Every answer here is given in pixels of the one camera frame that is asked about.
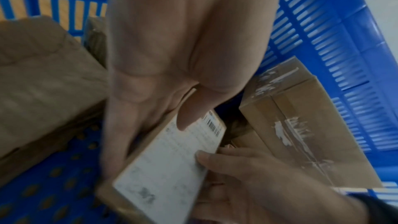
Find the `blue plastic basket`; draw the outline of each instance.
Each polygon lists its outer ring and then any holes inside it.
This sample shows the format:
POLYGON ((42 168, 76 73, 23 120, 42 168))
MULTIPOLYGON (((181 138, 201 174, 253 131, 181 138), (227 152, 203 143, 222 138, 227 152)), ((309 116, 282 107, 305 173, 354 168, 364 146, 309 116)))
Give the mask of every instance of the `blue plastic basket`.
MULTIPOLYGON (((50 14, 77 38, 86 18, 103 16, 107 7, 107 0, 21 1, 26 16, 50 14), (59 8, 65 2, 67 13, 59 8)), ((0 5, 0 19, 24 16, 10 0, 0 5)), ((292 56, 318 77, 381 179, 398 181, 398 66, 365 1, 281 0, 258 73, 292 56)), ((92 194, 100 131, 85 135, 0 189, 0 224, 121 223, 92 194)), ((386 185, 387 191, 364 193, 397 205, 396 183, 386 185)))

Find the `white shipping label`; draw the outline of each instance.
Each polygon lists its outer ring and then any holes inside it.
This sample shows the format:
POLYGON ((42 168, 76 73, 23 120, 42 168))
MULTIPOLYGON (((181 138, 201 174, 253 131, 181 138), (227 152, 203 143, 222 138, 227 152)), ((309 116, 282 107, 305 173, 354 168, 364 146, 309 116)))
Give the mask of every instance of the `white shipping label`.
POLYGON ((185 131, 177 129, 176 118, 113 182, 119 193, 157 224, 188 220, 207 174, 195 153, 215 153, 225 132, 211 111, 185 131))

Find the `sleeve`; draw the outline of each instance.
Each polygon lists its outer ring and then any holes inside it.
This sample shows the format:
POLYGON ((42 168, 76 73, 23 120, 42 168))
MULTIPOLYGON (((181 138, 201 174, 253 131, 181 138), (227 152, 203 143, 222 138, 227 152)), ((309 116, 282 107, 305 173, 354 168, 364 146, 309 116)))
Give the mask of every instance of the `sleeve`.
POLYGON ((349 195, 362 201, 369 211, 369 224, 398 224, 398 208, 363 194, 349 195))

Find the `hand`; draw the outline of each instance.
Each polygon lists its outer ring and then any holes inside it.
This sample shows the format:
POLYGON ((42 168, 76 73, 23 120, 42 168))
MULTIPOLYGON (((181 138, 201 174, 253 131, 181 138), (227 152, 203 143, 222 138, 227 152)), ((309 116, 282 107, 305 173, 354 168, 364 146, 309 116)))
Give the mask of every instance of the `hand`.
POLYGON ((109 0, 104 175, 131 140, 178 105, 184 129, 240 92, 258 68, 278 0, 109 0))
POLYGON ((197 160, 222 180, 205 188, 192 216, 225 223, 367 224, 366 207, 253 149, 198 152, 197 160))

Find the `barcode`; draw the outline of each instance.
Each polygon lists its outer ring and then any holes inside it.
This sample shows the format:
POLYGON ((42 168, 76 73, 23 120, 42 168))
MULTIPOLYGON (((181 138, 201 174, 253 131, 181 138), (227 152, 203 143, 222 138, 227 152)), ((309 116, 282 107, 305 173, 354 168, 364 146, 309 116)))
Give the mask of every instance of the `barcode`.
POLYGON ((211 121, 211 119, 209 119, 207 121, 207 125, 210 128, 210 130, 216 135, 218 136, 220 134, 220 131, 216 128, 216 126, 214 125, 214 123, 211 121))

